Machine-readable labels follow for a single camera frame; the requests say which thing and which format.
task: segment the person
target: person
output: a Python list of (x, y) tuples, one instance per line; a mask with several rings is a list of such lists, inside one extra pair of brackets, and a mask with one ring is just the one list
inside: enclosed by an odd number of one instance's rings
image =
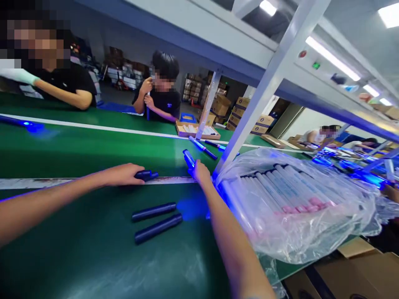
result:
[(298, 142), (316, 143), (320, 145), (325, 138), (335, 135), (340, 128), (341, 126), (338, 125), (330, 125), (322, 126), (320, 129), (309, 130), (298, 139)]
[(152, 64), (154, 79), (149, 77), (139, 85), (139, 92), (132, 101), (133, 107), (137, 113), (144, 113), (147, 117), (147, 106), (150, 120), (174, 123), (180, 119), (181, 96), (173, 87), (180, 71), (179, 62), (170, 54), (155, 51)]
[[(104, 186), (143, 185), (144, 181), (134, 177), (141, 170), (144, 167), (128, 163), (0, 201), (0, 247), (85, 193)], [(212, 229), (235, 297), (276, 298), (244, 231), (216, 191), (209, 170), (200, 160), (195, 163), (193, 177), (206, 196)]]
[(372, 148), (372, 146), (375, 145), (376, 143), (378, 143), (377, 139), (366, 138), (366, 139), (363, 139), (362, 141), (356, 140), (356, 141), (348, 142), (348, 143), (344, 144), (342, 147), (353, 150), (355, 152), (360, 152), (360, 151), (363, 151), (363, 149), (373, 150), (374, 148)]
[(70, 61), (72, 33), (60, 29), (48, 15), (40, 10), (8, 14), (7, 41), (23, 68), (0, 69), (0, 76), (32, 86), (44, 99), (61, 100), (80, 110), (95, 107), (96, 87), (90, 74)]

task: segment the workbench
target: workbench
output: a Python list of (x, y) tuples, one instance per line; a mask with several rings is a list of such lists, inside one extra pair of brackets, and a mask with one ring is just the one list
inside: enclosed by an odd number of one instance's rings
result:
[[(95, 108), (82, 112), (59, 102), (9, 94), (0, 94), (0, 113), (70, 123), (46, 123), (37, 133), (0, 123), (0, 178), (74, 178), (128, 162), (160, 176), (187, 176), (184, 149), (211, 172), (217, 164), (187, 139), (81, 126), (176, 135), (173, 124), (136, 115)], [(232, 134), (218, 131), (224, 141)], [(240, 152), (253, 150), (258, 137), (250, 136)], [(261, 138), (259, 143), (271, 147)], [(209, 149), (221, 156), (217, 148)], [(300, 152), (286, 153), (304, 158)], [(28, 191), (1, 190), (0, 200)], [(136, 246), (136, 231), (169, 215), (132, 223), (132, 212), (172, 201), (178, 202), (184, 222)], [(91, 192), (0, 250), (0, 297), (230, 298), (206, 213), (204, 194), (195, 183)], [(304, 266), (277, 262), (279, 277)]]

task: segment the hand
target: hand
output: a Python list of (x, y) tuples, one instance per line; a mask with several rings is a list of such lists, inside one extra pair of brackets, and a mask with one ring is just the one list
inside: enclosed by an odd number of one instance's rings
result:
[(29, 85), (40, 79), (24, 69), (0, 69), (0, 76)]
[(134, 177), (137, 172), (142, 170), (144, 170), (143, 166), (128, 163), (105, 169), (95, 175), (105, 186), (143, 185), (143, 180)]
[(192, 172), (194, 179), (202, 186), (205, 183), (212, 183), (211, 174), (207, 167), (201, 163), (201, 160), (195, 162), (194, 171)]
[(153, 89), (153, 78), (149, 77), (144, 80), (140, 88), (141, 94), (147, 94)]
[(151, 110), (154, 109), (154, 100), (152, 97), (150, 97), (148, 94), (144, 96), (144, 103), (147, 105), (148, 108)]

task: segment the black t-shirt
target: black t-shirt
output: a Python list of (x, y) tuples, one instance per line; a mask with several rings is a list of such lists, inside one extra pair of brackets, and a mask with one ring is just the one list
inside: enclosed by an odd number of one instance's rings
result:
[[(136, 95), (132, 101), (132, 104), (136, 102), (138, 98), (138, 94), (140, 91), (140, 88), (142, 86), (142, 83), (139, 85), (139, 87), (136, 89)], [(180, 93), (172, 88), (171, 90), (167, 92), (159, 92), (156, 91), (154, 88), (150, 92), (150, 96), (153, 98), (154, 101), (154, 106), (164, 112), (172, 114), (175, 118), (178, 120), (180, 119)], [(147, 117), (147, 109), (144, 108), (144, 117)], [(163, 117), (160, 117), (158, 114), (150, 110), (150, 120), (157, 120), (157, 121), (164, 121), (168, 122), (166, 119)]]
[[(94, 82), (91, 79), (89, 72), (82, 66), (71, 62), (70, 67), (66, 69), (55, 69), (51, 73), (45, 69), (26, 69), (32, 75), (39, 77), (43, 81), (54, 85), (60, 89), (65, 91), (69, 91), (71, 93), (76, 93), (76, 90), (88, 91), (92, 95), (91, 99), (91, 107), (96, 106), (96, 87), (94, 86)], [(43, 98), (48, 100), (59, 100), (52, 95), (49, 95), (47, 92), (36, 88), (33, 88), (40, 93)]]

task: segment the ceiling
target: ceiling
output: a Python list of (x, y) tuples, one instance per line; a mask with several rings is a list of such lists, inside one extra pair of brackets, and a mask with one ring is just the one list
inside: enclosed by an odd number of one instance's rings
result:
[[(230, 11), (234, 3), (234, 0), (213, 1)], [(274, 1), (279, 2), (280, 7), (273, 17), (257, 7), (243, 20), (276, 42), (280, 42), (296, 4), (293, 0)], [(331, 0), (324, 16), (399, 92), (399, 27), (387, 29), (377, 12), (378, 9), (397, 2), (399, 0)], [(315, 33), (334, 48), (336, 53), (341, 54), (344, 62), (355, 67), (359, 74), (367, 74), (364, 67), (319, 26), (316, 27)], [(383, 88), (378, 82), (374, 83), (376, 87)]]

